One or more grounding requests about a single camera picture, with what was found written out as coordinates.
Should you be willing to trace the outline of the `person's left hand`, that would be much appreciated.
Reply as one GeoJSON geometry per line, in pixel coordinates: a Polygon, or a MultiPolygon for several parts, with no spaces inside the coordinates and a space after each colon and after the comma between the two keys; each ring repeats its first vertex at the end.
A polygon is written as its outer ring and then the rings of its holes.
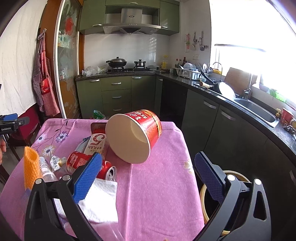
{"type": "Polygon", "coordinates": [[[0,164],[3,162],[3,153],[6,152],[6,142],[1,138],[0,141],[0,164]]]}

